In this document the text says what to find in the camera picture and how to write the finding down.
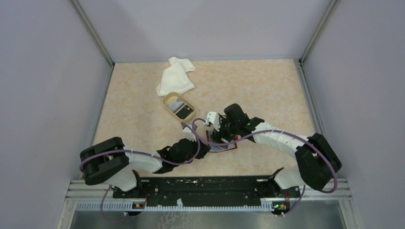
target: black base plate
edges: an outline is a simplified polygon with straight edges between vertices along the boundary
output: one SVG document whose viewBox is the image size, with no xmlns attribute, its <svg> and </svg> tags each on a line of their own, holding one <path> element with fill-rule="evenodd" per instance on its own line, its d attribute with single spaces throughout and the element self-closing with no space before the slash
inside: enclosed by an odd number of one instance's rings
<svg viewBox="0 0 405 229">
<path fill-rule="evenodd" d="M 142 189 L 148 195 L 147 205 L 155 207 L 176 206 L 181 198 L 185 207 L 236 207 L 260 206 L 260 198 L 274 198 L 273 194 L 260 192 L 267 176 L 237 177 L 144 177 Z M 144 198 L 144 192 L 132 198 Z M 290 198 L 297 198 L 300 192 L 295 187 L 288 189 Z"/>
</svg>

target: red object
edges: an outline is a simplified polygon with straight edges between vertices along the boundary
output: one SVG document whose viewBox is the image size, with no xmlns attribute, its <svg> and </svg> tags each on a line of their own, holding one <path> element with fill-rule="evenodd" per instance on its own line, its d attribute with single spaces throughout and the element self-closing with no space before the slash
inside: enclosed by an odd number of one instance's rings
<svg viewBox="0 0 405 229">
<path fill-rule="evenodd" d="M 206 130 L 206 131 L 205 131 L 205 134 L 207 135 L 207 141 L 210 141 L 209 131 Z M 235 140 L 238 140 L 238 136 L 234 136 L 234 141 L 235 141 Z M 232 149 L 224 149 L 223 151 L 233 150 L 233 149 L 237 149 L 237 148 L 238 148 L 238 145 L 235 143 L 235 147 L 234 147 L 234 148 L 232 148 Z M 221 153 L 221 152 L 223 152 L 223 151 L 208 151 L 208 152 L 209 152 L 209 153 Z"/>
</svg>

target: gray metal panel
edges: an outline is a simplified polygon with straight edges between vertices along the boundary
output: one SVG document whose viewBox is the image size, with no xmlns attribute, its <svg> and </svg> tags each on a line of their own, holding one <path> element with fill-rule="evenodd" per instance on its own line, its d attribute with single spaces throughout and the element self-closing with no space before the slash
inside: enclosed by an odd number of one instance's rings
<svg viewBox="0 0 405 229">
<path fill-rule="evenodd" d="M 405 225 L 404 9 L 403 0 L 341 1 L 305 62 L 367 229 Z"/>
<path fill-rule="evenodd" d="M 114 62 L 300 58 L 329 0 L 80 0 Z"/>
<path fill-rule="evenodd" d="M 106 212 L 120 219 L 122 212 Z M 338 201 L 300 203 L 286 218 L 256 212 L 142 212 L 122 223 L 106 222 L 99 211 L 76 211 L 71 229 L 344 229 Z"/>
</svg>

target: beige floor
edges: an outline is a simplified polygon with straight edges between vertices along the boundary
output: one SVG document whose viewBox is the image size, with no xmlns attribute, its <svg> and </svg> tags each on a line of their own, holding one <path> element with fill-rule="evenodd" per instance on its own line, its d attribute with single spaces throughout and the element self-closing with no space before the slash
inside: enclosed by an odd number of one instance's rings
<svg viewBox="0 0 405 229">
<path fill-rule="evenodd" d="M 196 117 L 220 112 L 238 103 L 249 117 L 260 117 L 300 135 L 314 130 L 293 60 L 194 61 L 188 73 L 195 88 L 183 96 L 196 108 Z M 119 136 L 133 148 L 155 151 L 183 138 L 181 126 L 161 104 L 155 88 L 168 62 L 117 63 L 107 92 L 96 142 Z M 202 125 L 199 133 L 203 134 Z M 202 160 L 164 175 L 226 176 L 272 174 L 295 160 L 269 146 L 242 141 L 238 149 L 210 153 Z"/>
</svg>

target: metal frame bar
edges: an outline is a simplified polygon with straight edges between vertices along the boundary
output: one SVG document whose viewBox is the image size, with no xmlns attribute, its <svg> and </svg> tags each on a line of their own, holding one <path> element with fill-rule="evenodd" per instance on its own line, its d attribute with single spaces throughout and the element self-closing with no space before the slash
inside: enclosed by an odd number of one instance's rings
<svg viewBox="0 0 405 229">
<path fill-rule="evenodd" d="M 107 92 L 108 92 L 108 88 L 110 87 L 110 82 L 111 82 L 111 78 L 113 76 L 113 72 L 114 72 L 114 66 L 111 66 L 110 73 L 108 75 L 108 81 L 107 81 L 106 87 L 103 88 L 105 93 L 103 95 L 103 99 L 102 99 L 101 104 L 99 106 L 100 109 L 97 111 L 97 120 L 96 120 L 96 122 L 94 123 L 94 125 L 92 127 L 92 136 L 91 136 L 90 142 L 88 143 L 89 147 L 94 145 L 94 140 L 96 138 L 98 124 L 100 123 L 101 113 L 103 112 L 104 103 L 106 101 Z"/>
<path fill-rule="evenodd" d="M 100 200 L 104 196 L 108 184 L 99 184 L 88 186 L 84 180 L 72 180 L 68 192 L 66 194 L 64 208 L 61 214 L 58 228 L 68 228 L 73 219 L 73 214 L 78 211 L 94 211 L 99 210 Z M 333 181 L 329 182 L 325 188 L 332 188 Z M 113 193 L 109 192 L 106 197 L 106 204 L 103 209 L 107 211 L 140 211 L 139 209 L 131 208 L 133 203 L 142 203 L 143 198 L 132 199 L 114 199 Z M 352 193 L 350 192 L 349 184 L 346 179 L 338 179 L 338 189 L 332 195 L 324 194 L 307 188 L 302 201 L 325 201 L 325 200 L 339 200 L 350 201 L 352 200 Z M 172 207 L 146 207 L 144 211 L 271 211 L 270 204 L 272 201 L 284 201 L 284 198 L 261 198 L 262 206 L 253 207 L 183 207 L 182 205 Z"/>
<path fill-rule="evenodd" d="M 319 23 L 315 29 L 314 34 L 311 37 L 311 40 L 309 41 L 307 47 L 304 50 L 304 53 L 302 54 L 302 57 L 300 59 L 301 63 L 304 63 L 307 60 L 309 53 L 312 51 L 313 47 L 315 46 L 316 42 L 318 41 L 320 35 L 322 34 L 323 30 L 325 29 L 327 22 L 330 19 L 330 16 L 332 15 L 333 11 L 338 6 L 339 2 L 340 2 L 340 0 L 331 0 L 329 2 L 329 5 L 326 8 L 325 13 L 323 14 L 321 20 L 319 21 Z"/>
<path fill-rule="evenodd" d="M 304 93 L 305 101 L 307 102 L 309 115 L 312 120 L 312 125 L 314 126 L 314 130 L 326 137 L 326 133 L 322 124 L 322 120 L 319 114 L 318 107 L 316 105 L 316 101 L 314 98 L 314 94 L 312 92 L 311 84 L 309 83 L 309 79 L 306 75 L 304 68 L 302 67 L 299 60 L 294 60 L 295 67 L 297 69 L 299 82 L 301 83 L 302 91 Z"/>
<path fill-rule="evenodd" d="M 110 54 L 108 53 L 106 47 L 104 46 L 103 42 L 101 41 L 100 37 L 98 36 L 96 30 L 94 29 L 93 25 L 91 24 L 89 18 L 87 17 L 85 11 L 83 10 L 82 5 L 79 3 L 78 0 L 69 0 L 72 7 L 76 11 L 80 21 L 86 28 L 87 32 L 89 33 L 90 37 L 93 39 L 94 44 L 97 46 L 98 50 L 100 51 L 101 55 L 107 60 L 108 64 L 111 67 L 114 67 L 114 62 L 111 59 Z"/>
</svg>

